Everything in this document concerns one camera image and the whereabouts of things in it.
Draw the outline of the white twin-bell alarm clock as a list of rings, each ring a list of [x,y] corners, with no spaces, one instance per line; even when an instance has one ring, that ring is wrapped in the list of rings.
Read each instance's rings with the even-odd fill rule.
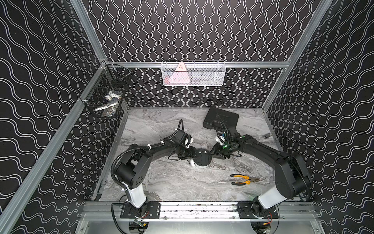
[[[206,168],[212,162],[212,155],[207,149],[199,148],[195,150],[194,157],[190,160],[190,165],[196,168]]]

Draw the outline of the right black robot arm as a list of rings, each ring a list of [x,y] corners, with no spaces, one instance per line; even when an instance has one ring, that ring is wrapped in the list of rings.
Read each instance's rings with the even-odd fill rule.
[[[281,152],[250,135],[240,135],[235,127],[227,127],[219,115],[216,115],[216,120],[222,128],[223,136],[218,136],[219,142],[212,148],[212,156],[229,159],[235,152],[250,154],[275,172],[275,185],[252,201],[254,215],[260,216],[283,201],[309,190],[312,179],[300,155]]]

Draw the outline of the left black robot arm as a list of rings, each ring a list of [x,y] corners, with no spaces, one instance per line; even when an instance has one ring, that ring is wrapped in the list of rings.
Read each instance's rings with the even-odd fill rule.
[[[177,161],[195,158],[196,148],[191,146],[192,142],[192,136],[184,131],[184,122],[180,120],[175,132],[159,143],[146,146],[132,144],[120,153],[111,165],[112,180],[124,189],[130,205],[140,209],[147,202],[142,183],[151,163],[173,155],[177,155]]]

